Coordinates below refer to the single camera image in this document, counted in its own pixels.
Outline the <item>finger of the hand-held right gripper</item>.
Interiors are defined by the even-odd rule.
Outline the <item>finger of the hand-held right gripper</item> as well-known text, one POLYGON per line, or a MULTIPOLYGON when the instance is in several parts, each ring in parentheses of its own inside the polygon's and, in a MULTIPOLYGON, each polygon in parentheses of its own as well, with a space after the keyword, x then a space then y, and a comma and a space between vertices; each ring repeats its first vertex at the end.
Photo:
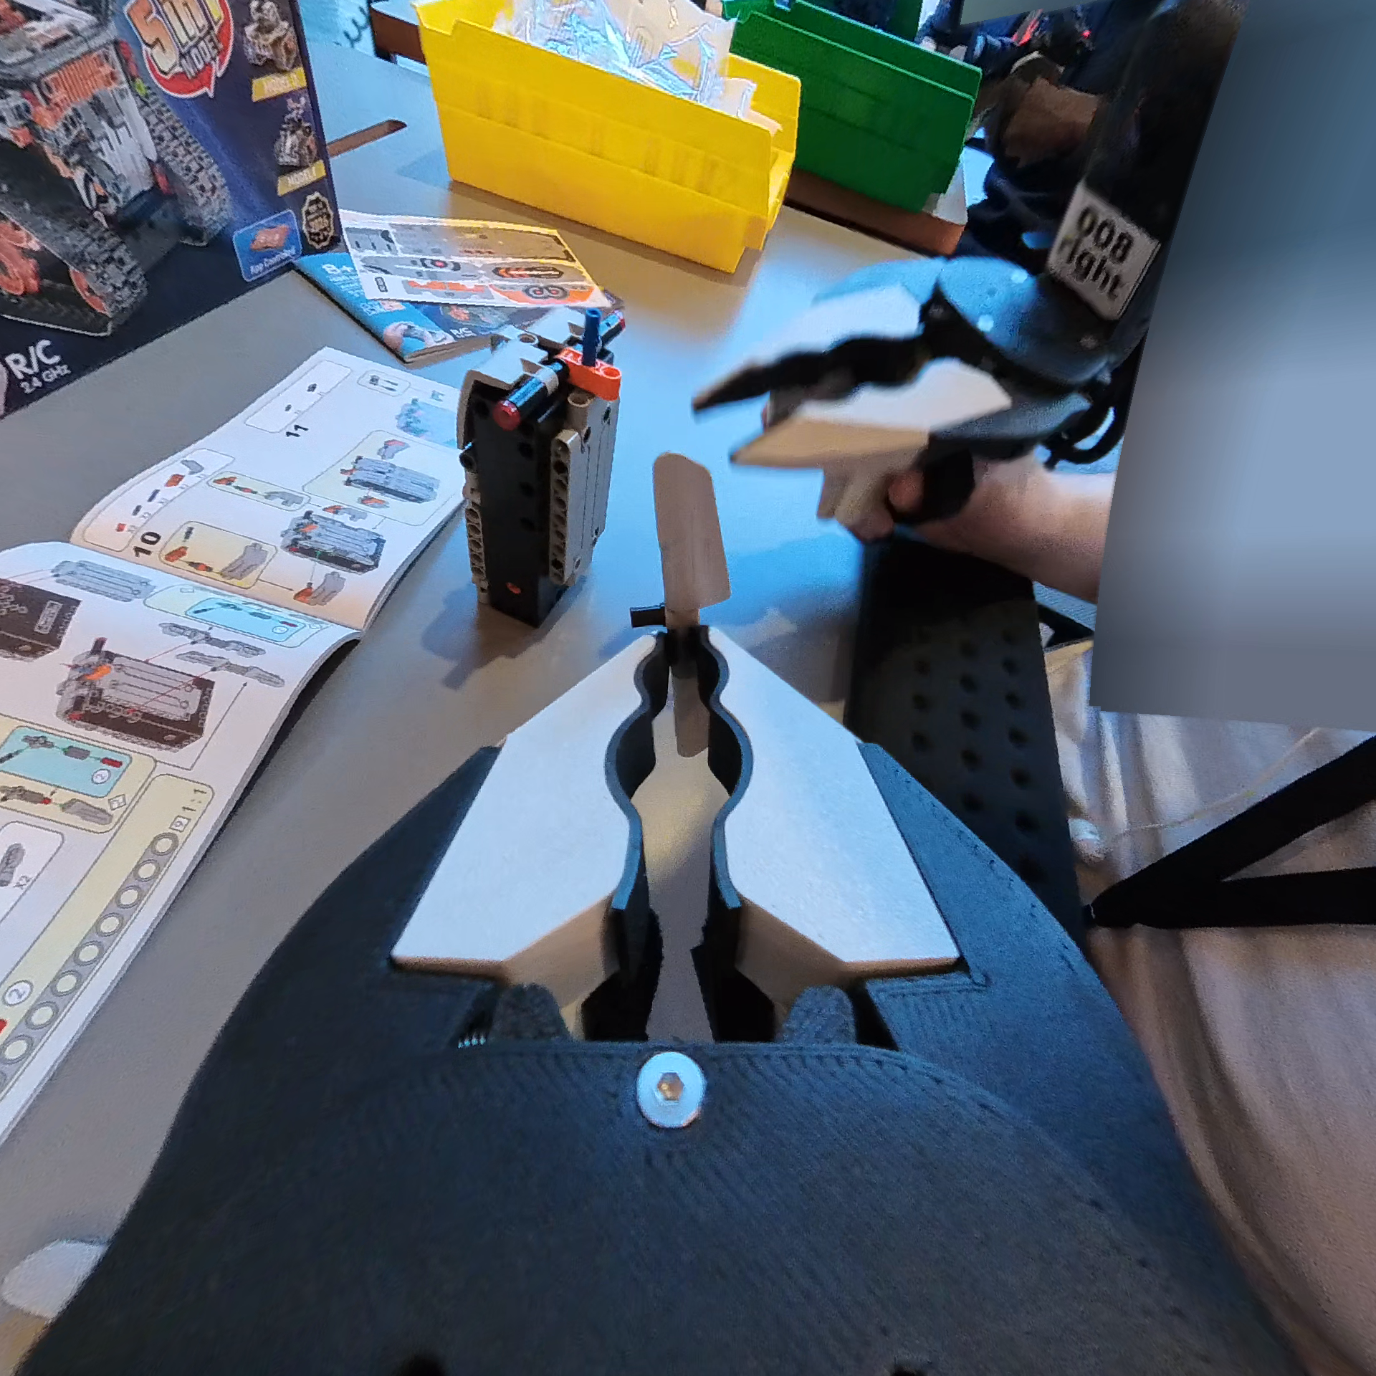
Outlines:
POLYGON ((878 471, 922 453, 930 436, 1006 412, 1009 392, 957 359, 935 359, 904 386, 865 386, 844 399, 803 402, 732 453, 775 471, 878 471))
POLYGON ((693 397, 693 412, 765 396, 835 400, 860 386, 898 386, 919 369, 924 302, 937 264, 917 264, 919 292, 893 282, 809 305, 693 397))

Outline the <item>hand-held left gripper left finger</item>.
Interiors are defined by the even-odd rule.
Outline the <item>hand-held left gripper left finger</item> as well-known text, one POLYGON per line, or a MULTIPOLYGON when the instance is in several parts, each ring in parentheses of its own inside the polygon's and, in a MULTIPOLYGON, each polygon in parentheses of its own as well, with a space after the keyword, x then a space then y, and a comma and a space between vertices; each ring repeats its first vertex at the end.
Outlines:
POLYGON ((585 1039, 642 1039, 659 982, 642 820, 665 638, 511 733, 392 949, 405 970, 539 985, 585 1039))

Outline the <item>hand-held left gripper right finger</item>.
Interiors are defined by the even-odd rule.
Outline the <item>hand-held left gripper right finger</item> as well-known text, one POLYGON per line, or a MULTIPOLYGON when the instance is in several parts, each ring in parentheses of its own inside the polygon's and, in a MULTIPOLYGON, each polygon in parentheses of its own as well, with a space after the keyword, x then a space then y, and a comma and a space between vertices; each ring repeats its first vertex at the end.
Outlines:
POLYGON ((696 667, 727 792, 693 951, 713 1038, 770 1041, 808 989, 958 970, 857 738, 721 631, 700 631, 696 667))

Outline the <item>person's right forearm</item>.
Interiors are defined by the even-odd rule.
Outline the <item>person's right forearm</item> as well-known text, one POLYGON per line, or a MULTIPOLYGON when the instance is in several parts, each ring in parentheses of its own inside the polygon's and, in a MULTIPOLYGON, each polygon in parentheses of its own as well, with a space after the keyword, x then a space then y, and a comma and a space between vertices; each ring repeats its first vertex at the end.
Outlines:
POLYGON ((1030 579, 1096 605, 1116 474, 1044 473, 1037 551, 1030 579))

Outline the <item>grey desk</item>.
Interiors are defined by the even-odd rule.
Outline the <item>grey desk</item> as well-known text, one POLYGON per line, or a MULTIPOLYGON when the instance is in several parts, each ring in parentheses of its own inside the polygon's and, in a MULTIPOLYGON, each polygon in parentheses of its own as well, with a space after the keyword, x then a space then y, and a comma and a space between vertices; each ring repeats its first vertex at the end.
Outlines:
MULTIPOLYGON (((457 527, 405 577, 360 645, 316 681, 301 715, 216 836, 115 992, 3 1144, 3 1277, 61 1241, 110 1238, 141 1190, 195 1070, 267 956, 328 884, 473 749, 516 730, 627 645, 627 610, 660 600, 649 466, 688 454, 714 473, 731 561, 726 628, 839 715, 849 692, 858 545, 816 522, 819 476, 734 471, 758 414, 701 418, 718 371, 862 268, 914 258, 783 209, 765 250, 721 274, 455 186, 429 79, 334 45, 310 45, 339 202, 357 212, 555 225, 624 301, 614 351, 624 400, 609 530, 591 576, 541 631, 480 608, 457 527)), ((67 540, 88 509, 197 443, 319 348, 387 359, 297 274, 192 322, 21 409, 2 427, 3 550, 67 540)), ((663 903, 668 966, 655 1031, 703 1038, 688 949, 698 939, 706 838, 680 792, 706 762, 650 779, 649 884, 663 903)))

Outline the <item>brown wooden board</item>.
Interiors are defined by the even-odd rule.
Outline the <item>brown wooden board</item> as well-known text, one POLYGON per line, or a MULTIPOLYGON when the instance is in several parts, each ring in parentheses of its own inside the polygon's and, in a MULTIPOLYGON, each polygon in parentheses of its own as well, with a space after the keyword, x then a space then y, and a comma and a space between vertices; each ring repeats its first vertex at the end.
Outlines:
POLYGON ((968 225, 962 168, 948 189, 932 196, 919 212, 886 206, 799 168, 791 173, 785 204, 842 228, 880 238, 894 248, 927 256, 953 256, 968 225))

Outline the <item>green plastic bin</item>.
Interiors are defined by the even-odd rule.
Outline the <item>green plastic bin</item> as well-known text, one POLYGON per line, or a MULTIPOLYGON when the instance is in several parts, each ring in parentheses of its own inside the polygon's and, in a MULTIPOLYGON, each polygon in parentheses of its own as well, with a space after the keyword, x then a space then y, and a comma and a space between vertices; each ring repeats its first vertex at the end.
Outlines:
POLYGON ((796 168, 921 214, 958 169, 981 74, 811 4, 726 4, 732 53, 801 83, 796 168))

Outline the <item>yellow plastic bin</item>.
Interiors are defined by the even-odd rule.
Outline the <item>yellow plastic bin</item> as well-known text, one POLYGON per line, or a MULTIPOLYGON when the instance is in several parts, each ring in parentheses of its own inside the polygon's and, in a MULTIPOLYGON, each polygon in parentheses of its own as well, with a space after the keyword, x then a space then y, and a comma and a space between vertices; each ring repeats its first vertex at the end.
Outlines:
POLYGON ((729 58, 760 127, 501 35, 501 9, 418 6, 452 181, 716 271, 763 248, 796 158, 798 78, 729 58))

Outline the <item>clear plastic bags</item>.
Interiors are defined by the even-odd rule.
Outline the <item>clear plastic bags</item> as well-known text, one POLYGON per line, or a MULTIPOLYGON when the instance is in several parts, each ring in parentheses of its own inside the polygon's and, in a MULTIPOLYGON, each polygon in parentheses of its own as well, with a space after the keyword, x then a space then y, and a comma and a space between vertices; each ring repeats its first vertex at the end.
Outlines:
POLYGON ((511 2, 493 30, 704 109, 752 112, 755 83, 727 74, 734 22, 721 4, 511 2))

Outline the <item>black grey building block assembly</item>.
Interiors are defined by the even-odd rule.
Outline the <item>black grey building block assembly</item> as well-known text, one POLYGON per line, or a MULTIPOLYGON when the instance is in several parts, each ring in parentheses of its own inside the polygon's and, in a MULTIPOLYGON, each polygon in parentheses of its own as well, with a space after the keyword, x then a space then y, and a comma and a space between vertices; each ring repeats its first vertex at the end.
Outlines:
POLYGON ((459 402, 478 599, 539 628, 590 568, 608 522, 623 376, 618 302, 562 305, 493 338, 459 402))

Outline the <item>open instruction booklet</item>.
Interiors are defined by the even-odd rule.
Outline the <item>open instruction booklet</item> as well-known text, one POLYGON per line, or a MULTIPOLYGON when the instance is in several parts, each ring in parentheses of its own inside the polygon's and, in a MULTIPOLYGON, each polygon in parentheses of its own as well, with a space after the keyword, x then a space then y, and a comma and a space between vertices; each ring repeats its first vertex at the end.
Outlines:
POLYGON ((5 1139, 305 687, 460 509, 459 399, 319 350, 67 543, 3 553, 5 1139))

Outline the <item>sticker sheet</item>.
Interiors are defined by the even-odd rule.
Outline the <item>sticker sheet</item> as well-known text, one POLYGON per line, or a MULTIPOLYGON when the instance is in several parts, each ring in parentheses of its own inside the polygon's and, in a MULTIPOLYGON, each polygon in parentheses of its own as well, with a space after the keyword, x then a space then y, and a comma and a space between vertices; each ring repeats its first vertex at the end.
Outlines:
POLYGON ((339 224, 370 301, 609 309, 608 296, 555 230, 360 212, 341 212, 339 224))

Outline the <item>blue booklet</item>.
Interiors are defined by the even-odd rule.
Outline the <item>blue booklet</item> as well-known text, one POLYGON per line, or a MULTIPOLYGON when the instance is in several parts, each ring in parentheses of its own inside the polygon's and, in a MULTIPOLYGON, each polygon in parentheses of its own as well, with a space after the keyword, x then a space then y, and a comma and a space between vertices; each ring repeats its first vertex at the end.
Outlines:
MULTIPOLYGON (((444 356, 475 351, 491 337, 508 328, 524 330, 544 314, 559 307, 570 307, 575 320, 593 307, 555 304, 547 309, 498 309, 491 305, 411 304, 405 301, 370 301, 357 279, 349 251, 321 253, 303 258, 298 271, 315 284, 323 296, 339 305, 362 325, 388 353, 403 364, 419 364, 444 356)), ((609 309, 621 307, 621 301, 609 296, 609 309)))

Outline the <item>person's white garment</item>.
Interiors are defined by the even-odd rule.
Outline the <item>person's white garment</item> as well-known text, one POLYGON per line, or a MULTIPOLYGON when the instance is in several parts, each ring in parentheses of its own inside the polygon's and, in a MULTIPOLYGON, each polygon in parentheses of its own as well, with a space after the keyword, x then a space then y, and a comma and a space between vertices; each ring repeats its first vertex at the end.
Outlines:
MULTIPOLYGON (((1045 658, 1086 902, 1368 738, 1101 712, 1091 661, 1088 643, 1045 658)), ((1373 928, 1134 928, 1089 944, 1302 1365, 1373 1373, 1373 928)))

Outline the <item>robot kit box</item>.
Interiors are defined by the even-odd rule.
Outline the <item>robot kit box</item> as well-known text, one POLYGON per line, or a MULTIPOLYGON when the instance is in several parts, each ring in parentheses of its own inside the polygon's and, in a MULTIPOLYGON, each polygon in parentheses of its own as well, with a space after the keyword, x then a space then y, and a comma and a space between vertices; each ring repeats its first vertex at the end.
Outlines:
POLYGON ((2 407, 339 240, 300 4, 2 4, 2 407))

